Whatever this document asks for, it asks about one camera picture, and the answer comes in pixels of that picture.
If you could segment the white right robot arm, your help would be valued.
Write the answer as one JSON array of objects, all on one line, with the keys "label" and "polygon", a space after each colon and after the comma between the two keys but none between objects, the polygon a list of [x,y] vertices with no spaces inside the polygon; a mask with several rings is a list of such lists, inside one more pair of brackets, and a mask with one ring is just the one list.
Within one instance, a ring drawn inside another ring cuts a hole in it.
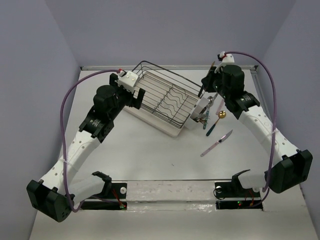
[{"label": "white right robot arm", "polygon": [[201,90],[217,93],[225,107],[246,126],[271,157],[271,166],[263,173],[244,170],[232,176],[230,190],[242,196],[248,189],[267,187],[280,194],[307,180],[313,156],[300,150],[275,127],[257,98],[244,90],[245,74],[240,66],[211,66],[201,80]]}]

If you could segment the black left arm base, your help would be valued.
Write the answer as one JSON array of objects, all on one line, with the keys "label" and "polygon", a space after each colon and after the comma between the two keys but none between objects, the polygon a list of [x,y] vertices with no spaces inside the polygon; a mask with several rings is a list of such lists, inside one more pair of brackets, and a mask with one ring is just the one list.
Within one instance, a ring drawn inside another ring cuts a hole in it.
[{"label": "black left arm base", "polygon": [[103,192],[84,201],[82,210],[93,211],[121,211],[126,210],[128,184],[126,182],[112,182],[108,193]]}]

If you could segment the gold fork green handle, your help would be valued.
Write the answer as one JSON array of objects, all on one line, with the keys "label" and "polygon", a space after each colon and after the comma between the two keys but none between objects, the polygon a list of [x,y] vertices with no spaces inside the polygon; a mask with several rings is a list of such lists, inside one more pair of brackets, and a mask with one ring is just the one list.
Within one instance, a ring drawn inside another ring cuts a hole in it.
[{"label": "gold fork green handle", "polygon": [[199,98],[204,95],[203,92],[205,92],[205,93],[213,93],[214,92],[213,87],[212,87],[212,75],[215,71],[214,65],[215,65],[215,62],[213,62],[211,64],[206,76],[201,80],[202,85],[201,85],[201,88],[200,88],[198,95],[197,95]]}]

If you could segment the silver fork teal handle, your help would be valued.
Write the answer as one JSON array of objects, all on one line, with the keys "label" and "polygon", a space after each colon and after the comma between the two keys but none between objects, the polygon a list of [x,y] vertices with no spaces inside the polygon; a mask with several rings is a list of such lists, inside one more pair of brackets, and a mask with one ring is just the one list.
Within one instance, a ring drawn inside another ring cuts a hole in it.
[{"label": "silver fork teal handle", "polygon": [[201,124],[206,124],[207,121],[210,119],[209,115],[208,114],[204,114],[204,113],[201,113],[199,114],[195,119],[194,121],[197,122],[197,123],[201,123]]}]

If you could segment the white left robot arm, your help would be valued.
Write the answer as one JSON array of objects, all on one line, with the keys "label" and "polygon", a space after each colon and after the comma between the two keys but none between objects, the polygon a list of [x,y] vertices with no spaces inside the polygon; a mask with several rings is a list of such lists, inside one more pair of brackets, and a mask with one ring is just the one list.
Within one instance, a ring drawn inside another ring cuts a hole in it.
[{"label": "white left robot arm", "polygon": [[105,140],[114,127],[114,120],[124,107],[140,109],[144,89],[135,94],[139,76],[132,71],[109,70],[109,83],[96,90],[93,106],[80,124],[69,146],[62,143],[62,156],[40,180],[31,180],[26,187],[31,205],[56,222],[76,213],[88,198],[103,199],[110,194],[112,179],[100,172],[73,182],[90,154]]}]

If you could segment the white cutlery holder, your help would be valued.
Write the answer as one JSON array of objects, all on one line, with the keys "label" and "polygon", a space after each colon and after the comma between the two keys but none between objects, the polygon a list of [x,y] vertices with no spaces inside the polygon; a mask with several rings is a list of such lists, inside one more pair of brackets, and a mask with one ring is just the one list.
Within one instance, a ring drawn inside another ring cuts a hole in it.
[{"label": "white cutlery holder", "polygon": [[193,130],[197,126],[198,122],[196,122],[195,119],[199,116],[201,111],[208,105],[209,102],[210,102],[210,100],[207,99],[206,97],[202,97],[201,99],[199,99],[197,101],[197,103],[192,108],[190,115],[184,124],[184,126],[187,129]]}]

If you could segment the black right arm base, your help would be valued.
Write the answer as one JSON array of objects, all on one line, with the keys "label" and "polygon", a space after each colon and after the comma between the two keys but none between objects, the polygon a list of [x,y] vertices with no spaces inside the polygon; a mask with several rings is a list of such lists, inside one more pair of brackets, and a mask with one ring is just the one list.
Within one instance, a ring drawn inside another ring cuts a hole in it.
[{"label": "black right arm base", "polygon": [[245,189],[239,181],[239,176],[249,170],[243,170],[231,177],[230,181],[218,181],[214,183],[213,195],[216,198],[217,210],[263,210],[260,192],[254,192],[252,188]]}]

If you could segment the silver spoon pink handle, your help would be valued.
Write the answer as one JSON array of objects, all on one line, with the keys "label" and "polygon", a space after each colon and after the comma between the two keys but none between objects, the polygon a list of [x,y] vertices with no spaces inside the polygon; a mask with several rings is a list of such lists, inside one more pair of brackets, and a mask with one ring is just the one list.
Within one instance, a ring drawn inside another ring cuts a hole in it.
[{"label": "silver spoon pink handle", "polygon": [[225,101],[222,99],[222,100],[220,101],[220,104],[219,104],[217,110],[216,110],[216,113],[215,113],[216,115],[218,115],[218,114],[220,113],[220,111],[222,110],[224,104],[225,104]]}]

